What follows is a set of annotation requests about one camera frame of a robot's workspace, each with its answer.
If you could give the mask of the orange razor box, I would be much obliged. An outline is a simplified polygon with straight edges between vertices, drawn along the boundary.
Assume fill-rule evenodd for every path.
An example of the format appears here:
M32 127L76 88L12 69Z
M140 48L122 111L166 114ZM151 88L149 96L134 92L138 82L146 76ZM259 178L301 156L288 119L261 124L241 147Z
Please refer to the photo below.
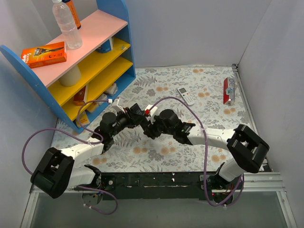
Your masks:
M24 49L21 60L30 68L38 68L63 63L67 60L67 49L64 41L40 47Z

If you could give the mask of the yellow orange packet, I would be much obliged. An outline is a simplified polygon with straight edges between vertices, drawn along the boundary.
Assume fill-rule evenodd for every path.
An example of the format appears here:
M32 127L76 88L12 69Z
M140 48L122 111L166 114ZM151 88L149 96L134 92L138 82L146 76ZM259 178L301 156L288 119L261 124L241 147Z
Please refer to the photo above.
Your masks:
M86 112L82 112L82 113L80 114L80 116L79 116L79 121L76 119L76 120L75 120L75 123L76 123L76 126L77 126L78 128L81 127L80 123L81 123L83 126L89 125L89 124L90 124L90 120L89 120L89 118L88 118Z

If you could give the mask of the aluminium frame rail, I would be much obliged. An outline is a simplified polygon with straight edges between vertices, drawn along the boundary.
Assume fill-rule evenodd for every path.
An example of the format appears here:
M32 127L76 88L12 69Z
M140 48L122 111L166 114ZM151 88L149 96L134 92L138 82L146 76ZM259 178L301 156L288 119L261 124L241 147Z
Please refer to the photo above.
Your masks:
M23 228L295 228L279 173L246 174L228 206L208 204L200 172L106 173L109 196L33 188Z

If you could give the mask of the white air conditioner remote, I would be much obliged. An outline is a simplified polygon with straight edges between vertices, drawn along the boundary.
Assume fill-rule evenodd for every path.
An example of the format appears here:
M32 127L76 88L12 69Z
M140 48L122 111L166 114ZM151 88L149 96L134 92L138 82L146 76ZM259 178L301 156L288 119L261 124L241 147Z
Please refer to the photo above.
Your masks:
M195 103L194 98L191 96L191 94L188 92L188 90L186 88L180 87L177 89L177 91L179 92L182 99L188 106L194 105L194 103Z

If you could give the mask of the white soap pack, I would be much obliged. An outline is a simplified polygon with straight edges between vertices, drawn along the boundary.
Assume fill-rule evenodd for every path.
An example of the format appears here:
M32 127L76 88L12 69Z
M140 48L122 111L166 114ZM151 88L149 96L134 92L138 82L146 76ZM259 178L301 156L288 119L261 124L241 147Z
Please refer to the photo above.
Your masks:
M105 91L104 94L113 96L117 93L118 91L118 86L116 83L113 83L111 86L109 86Z
M98 100L99 100L99 104L101 105L102 103L104 102L108 102L108 97L106 94L101 94L99 97L98 97Z

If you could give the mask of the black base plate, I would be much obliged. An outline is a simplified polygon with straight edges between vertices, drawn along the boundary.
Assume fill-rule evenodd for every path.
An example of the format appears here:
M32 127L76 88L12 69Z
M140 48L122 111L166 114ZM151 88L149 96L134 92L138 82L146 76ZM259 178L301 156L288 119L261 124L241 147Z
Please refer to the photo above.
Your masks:
M202 172L104 172L101 190L119 200L199 199L206 200Z

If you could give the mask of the red toothpaste box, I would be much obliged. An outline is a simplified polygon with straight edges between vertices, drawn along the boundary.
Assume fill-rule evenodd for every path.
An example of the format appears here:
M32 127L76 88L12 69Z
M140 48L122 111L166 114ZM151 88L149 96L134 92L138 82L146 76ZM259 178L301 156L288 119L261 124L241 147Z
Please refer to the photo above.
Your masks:
M227 77L223 83L223 104L233 105L235 102L236 83L234 78Z

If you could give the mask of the floral table mat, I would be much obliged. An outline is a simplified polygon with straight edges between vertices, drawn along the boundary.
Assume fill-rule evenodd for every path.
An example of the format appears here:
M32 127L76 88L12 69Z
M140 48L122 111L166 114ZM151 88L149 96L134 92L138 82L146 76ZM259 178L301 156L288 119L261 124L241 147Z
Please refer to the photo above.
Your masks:
M223 104L224 79L234 75L230 67L138 68L135 73L135 80L120 95L121 106L156 104L159 110L173 109L184 122L201 123L206 128L251 124L238 89L234 104ZM180 87L188 90L194 105L184 102L177 91ZM111 149L89 163L103 172L201 171L203 165L215 171L230 158L230 152L221 148L182 145L169 135L150 139L136 127L120 132Z

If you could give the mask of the clear plastic water bottle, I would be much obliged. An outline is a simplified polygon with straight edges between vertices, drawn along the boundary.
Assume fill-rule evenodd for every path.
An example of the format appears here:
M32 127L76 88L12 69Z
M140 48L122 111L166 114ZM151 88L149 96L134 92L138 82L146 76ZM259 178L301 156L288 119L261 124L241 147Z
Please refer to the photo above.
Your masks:
M62 0L53 0L52 12L69 49L78 49L83 42L70 8Z

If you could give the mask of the blue pink yellow shelf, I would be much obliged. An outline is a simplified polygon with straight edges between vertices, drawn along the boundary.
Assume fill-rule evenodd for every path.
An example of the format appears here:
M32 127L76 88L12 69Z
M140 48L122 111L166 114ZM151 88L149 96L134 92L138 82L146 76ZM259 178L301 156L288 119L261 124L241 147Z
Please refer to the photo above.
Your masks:
M122 92L136 77L126 3L99 0L97 7L81 21L82 47L69 50L64 63L31 69L8 47L0 47L4 57L51 111L78 133L83 129L75 123L80 107L73 104L73 96L80 89L89 84L87 98L93 100L113 83ZM113 50L97 52L109 38L113 38ZM76 65L82 74L80 81L71 87L62 86L59 78Z

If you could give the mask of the blue white box on shelf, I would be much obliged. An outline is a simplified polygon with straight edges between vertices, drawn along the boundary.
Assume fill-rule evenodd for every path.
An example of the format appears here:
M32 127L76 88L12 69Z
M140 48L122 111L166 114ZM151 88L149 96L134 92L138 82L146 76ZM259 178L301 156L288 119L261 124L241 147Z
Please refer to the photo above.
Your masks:
M109 38L100 47L96 49L99 53L108 53L113 50L113 38Z

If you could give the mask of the black TV remote with buttons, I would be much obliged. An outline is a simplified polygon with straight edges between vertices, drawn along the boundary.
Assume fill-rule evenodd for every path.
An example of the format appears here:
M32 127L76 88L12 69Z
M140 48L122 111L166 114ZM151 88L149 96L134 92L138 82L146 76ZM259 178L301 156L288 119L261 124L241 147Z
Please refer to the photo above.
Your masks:
M144 114L144 111L141 110L141 108L139 107L139 105L137 103L135 103L131 108L131 119L132 119L132 123L135 126L141 126L141 128L143 130L145 130L145 128L148 125L148 120Z

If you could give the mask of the cream cylinder container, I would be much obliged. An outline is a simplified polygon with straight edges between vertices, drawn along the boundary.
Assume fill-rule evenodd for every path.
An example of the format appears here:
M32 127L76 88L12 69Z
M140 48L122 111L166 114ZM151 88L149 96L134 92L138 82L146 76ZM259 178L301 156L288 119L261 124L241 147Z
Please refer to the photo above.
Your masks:
M78 65L74 66L64 75L59 78L59 82L62 86L71 87L76 85L81 79L81 72Z

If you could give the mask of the orange red box on shelf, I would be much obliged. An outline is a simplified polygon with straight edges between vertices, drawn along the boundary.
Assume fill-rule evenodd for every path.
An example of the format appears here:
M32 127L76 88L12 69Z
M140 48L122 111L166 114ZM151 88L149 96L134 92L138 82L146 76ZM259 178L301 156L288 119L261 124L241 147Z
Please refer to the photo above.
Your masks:
M73 104L80 106L87 102L89 84L80 89L73 97Z

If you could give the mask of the yellow soap pack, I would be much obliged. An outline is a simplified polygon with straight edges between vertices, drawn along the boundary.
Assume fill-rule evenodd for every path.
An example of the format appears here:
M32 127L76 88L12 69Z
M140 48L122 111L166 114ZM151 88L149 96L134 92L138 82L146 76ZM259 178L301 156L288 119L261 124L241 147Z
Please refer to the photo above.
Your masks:
M89 113L93 113L98 107L99 107L99 103L98 102L92 102L88 106L88 108L86 109L86 111L88 111Z

